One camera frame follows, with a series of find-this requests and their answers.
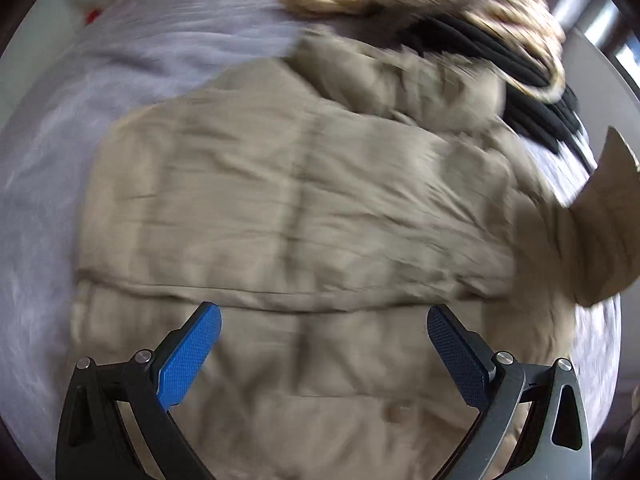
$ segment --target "wrinkled fabric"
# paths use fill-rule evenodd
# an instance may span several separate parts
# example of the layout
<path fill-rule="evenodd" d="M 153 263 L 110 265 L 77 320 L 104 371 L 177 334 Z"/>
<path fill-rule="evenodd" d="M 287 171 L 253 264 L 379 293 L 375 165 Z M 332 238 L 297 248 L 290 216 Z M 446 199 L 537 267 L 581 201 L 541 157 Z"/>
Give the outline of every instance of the wrinkled fabric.
<path fill-rule="evenodd" d="M 482 62 L 311 32 L 129 114 L 92 170 L 72 359 L 128 358 L 213 301 L 222 337 L 174 417 L 217 478 L 431 478 L 475 413 L 429 306 L 550 364 L 575 303 L 640 268 L 620 136 L 565 208 L 503 99 Z"/>
<path fill-rule="evenodd" d="M 527 150 L 536 161 L 558 201 L 568 206 L 582 189 L 589 174 L 560 144 L 560 153 L 555 155 L 529 139 L 522 139 Z M 592 167 L 596 166 L 589 148 L 586 133 L 577 137 Z M 620 320 L 620 295 L 593 305 L 591 308 L 575 309 L 575 340 L 571 349 L 571 360 L 578 375 L 580 395 L 587 414 L 587 426 L 591 439 L 604 424 L 611 401 L 616 391 L 620 340 L 615 337 L 622 330 Z"/>

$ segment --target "dark blue gripper pad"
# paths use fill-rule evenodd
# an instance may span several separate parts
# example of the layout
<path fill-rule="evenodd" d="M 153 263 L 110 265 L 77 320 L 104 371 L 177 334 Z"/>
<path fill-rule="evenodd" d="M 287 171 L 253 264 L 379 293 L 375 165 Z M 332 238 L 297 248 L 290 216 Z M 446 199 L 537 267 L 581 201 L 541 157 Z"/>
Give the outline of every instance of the dark blue gripper pad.
<path fill-rule="evenodd" d="M 203 303 L 180 329 L 182 339 L 158 373 L 158 399 L 164 409 L 182 402 L 221 328 L 219 307 Z"/>
<path fill-rule="evenodd" d="M 429 309 L 427 332 L 462 398 L 469 406 L 484 410 L 490 403 L 489 385 L 495 375 L 495 367 L 488 370 L 486 366 L 486 358 L 493 354 L 491 349 L 477 333 L 466 330 L 445 305 Z M 480 348 L 484 359 L 476 354 L 474 347 L 478 345 L 486 347 L 486 351 Z"/>

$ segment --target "beige jacket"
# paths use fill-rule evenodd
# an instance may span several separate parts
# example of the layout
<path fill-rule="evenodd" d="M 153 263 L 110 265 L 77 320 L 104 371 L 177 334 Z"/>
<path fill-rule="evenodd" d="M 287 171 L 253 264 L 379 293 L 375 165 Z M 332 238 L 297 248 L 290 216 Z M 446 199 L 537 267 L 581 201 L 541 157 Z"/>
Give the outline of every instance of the beige jacket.
<path fill-rule="evenodd" d="M 481 62 L 316 31 L 128 115 L 86 196 L 72 359 L 126 360 L 213 301 L 222 338 L 173 413 L 219 480 L 431 478 L 476 412 L 429 306 L 550 363 L 575 304 L 640 269 L 620 136 L 564 208 L 497 117 L 503 93 Z"/>

